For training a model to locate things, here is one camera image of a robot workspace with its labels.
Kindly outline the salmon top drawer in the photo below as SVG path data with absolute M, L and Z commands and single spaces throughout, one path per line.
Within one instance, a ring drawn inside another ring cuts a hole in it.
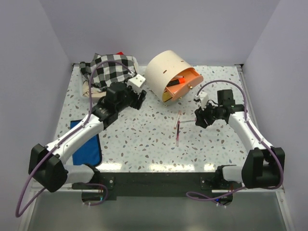
M 173 98 L 178 99 L 187 94 L 190 90 L 192 90 L 194 87 L 196 87 L 204 80 L 203 76 L 200 75 L 198 72 L 196 72 L 194 68 L 188 68 L 178 73 L 171 80 L 175 80 L 177 78 L 182 78 L 182 77 L 185 78 L 186 81 L 185 83 L 171 87 L 166 86 L 164 92 L 167 91 L 170 95 L 172 95 Z

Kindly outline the orange black highlighter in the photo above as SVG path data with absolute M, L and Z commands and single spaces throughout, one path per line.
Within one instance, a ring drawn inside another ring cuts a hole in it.
M 179 85 L 179 84 L 183 84 L 185 83 L 185 78 L 177 78 L 175 80 L 171 80 L 168 84 L 167 87 L 171 87 L 171 86 L 175 86 L 175 85 Z

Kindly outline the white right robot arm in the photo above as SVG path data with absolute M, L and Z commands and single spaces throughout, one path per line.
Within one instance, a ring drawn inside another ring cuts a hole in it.
M 214 177 L 215 185 L 226 189 L 232 181 L 246 188 L 274 188 L 281 185 L 285 153 L 268 142 L 248 117 L 243 104 L 237 104 L 232 90 L 219 90 L 218 101 L 211 102 L 204 91 L 194 100 L 200 103 L 195 110 L 197 126 L 207 128 L 217 120 L 224 120 L 238 135 L 247 151 L 242 166 L 219 166 Z

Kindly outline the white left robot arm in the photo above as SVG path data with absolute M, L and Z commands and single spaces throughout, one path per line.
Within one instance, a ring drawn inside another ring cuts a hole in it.
M 127 107 L 139 110 L 145 100 L 142 89 L 145 79 L 137 75 L 127 83 L 115 82 L 106 95 L 98 100 L 87 117 L 58 140 L 31 150 L 29 175 L 49 192 L 55 192 L 65 184 L 83 183 L 89 189 L 100 183 L 99 171 L 90 164 L 68 165 L 68 159 L 88 140 L 98 135 L 118 119 Z

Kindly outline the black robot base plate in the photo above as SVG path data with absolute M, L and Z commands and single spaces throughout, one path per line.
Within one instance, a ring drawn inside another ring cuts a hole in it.
M 201 193 L 209 198 L 222 193 L 213 190 L 233 191 L 241 183 L 225 181 L 214 172 L 155 172 L 155 173 L 100 173 L 90 185 L 74 183 L 72 189 L 84 190 L 84 201 L 99 200 L 107 195 L 108 200 L 117 197 L 185 197 L 187 192 Z

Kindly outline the yellow drawer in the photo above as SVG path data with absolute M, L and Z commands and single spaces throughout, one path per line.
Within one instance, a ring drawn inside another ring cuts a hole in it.
M 172 95 L 170 95 L 167 91 L 162 94 L 162 102 L 166 102 L 170 100 L 171 98 L 172 98 Z

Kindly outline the grey-green bottom drawer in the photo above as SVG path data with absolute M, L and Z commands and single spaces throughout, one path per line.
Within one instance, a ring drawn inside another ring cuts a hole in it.
M 175 98 L 170 98 L 169 100 L 163 102 L 164 106 L 171 106 L 177 103 L 179 100 Z

